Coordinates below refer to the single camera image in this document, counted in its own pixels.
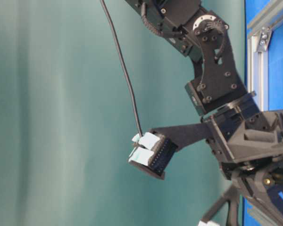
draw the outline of white tape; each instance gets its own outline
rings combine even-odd
[[[204,222],[200,221],[198,226],[220,226],[220,225],[213,222],[213,221],[209,221],[208,223],[204,223]]]
[[[145,135],[140,138],[139,144],[145,146],[147,149],[151,150],[152,147],[160,140],[159,137],[152,133],[145,133]]]
[[[151,156],[154,154],[153,151],[137,147],[133,150],[133,152],[130,155],[129,162],[135,161],[137,163],[140,163],[142,165],[148,166],[148,160],[151,158]]]
[[[140,140],[140,134],[138,133],[138,134],[136,134],[133,138],[132,138],[132,141],[133,142],[135,142],[135,143],[137,143],[139,140]]]

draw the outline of metal bracket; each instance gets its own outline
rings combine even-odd
[[[248,24],[248,91],[256,91],[261,111],[268,110],[268,47],[272,32],[283,24],[283,0],[271,0]]]

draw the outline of robotic arm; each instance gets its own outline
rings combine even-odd
[[[129,162],[163,179],[175,152],[202,139],[224,177],[233,182],[202,218],[208,225],[229,203],[227,226],[238,225],[239,196],[260,213],[264,225],[283,226],[283,110],[261,112],[242,83],[227,34],[229,25],[200,0],[126,0],[155,35],[167,40],[194,65],[185,86],[201,123],[151,129],[133,138]],[[204,115],[216,110],[211,116]]]

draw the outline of black cable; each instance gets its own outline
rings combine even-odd
[[[111,20],[110,14],[108,12],[107,6],[105,4],[105,1],[104,0],[100,0],[100,3],[101,3],[101,5],[102,5],[102,7],[104,9],[104,12],[105,12],[106,17],[107,17],[108,22],[109,22],[109,25],[111,27],[113,39],[114,39],[115,45],[117,47],[117,53],[118,53],[118,56],[119,56],[119,59],[120,59],[120,62],[121,62],[121,65],[122,65],[122,68],[123,68],[123,71],[124,71],[124,75],[125,75],[125,78],[126,78],[126,81],[127,81],[128,88],[129,88],[137,130],[138,130],[138,133],[139,133],[140,137],[142,137],[142,129],[141,129],[141,124],[140,124],[140,120],[139,120],[139,117],[138,117],[138,112],[137,112],[137,107],[136,107],[134,91],[133,91],[132,84],[131,84],[131,81],[130,81],[130,78],[129,78],[129,75],[128,75],[128,71],[127,71],[127,68],[126,68],[126,65],[125,65],[125,61],[124,61],[124,58],[123,58],[122,50],[121,50],[121,48],[119,46],[119,42],[118,42],[118,38],[117,38],[117,33],[115,31],[115,28],[114,28],[113,22]]]
[[[183,35],[182,32],[163,32],[154,27],[147,19],[147,4],[145,2],[141,5],[141,20],[146,28],[159,37],[178,38]]]

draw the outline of teal fabric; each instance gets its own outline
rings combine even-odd
[[[229,22],[243,75],[243,5],[219,2],[203,1]],[[199,122],[190,61],[124,0],[107,6],[143,130]],[[0,0],[0,226],[196,225],[226,187],[209,147],[177,153],[158,181],[126,162],[136,133],[99,1]]]

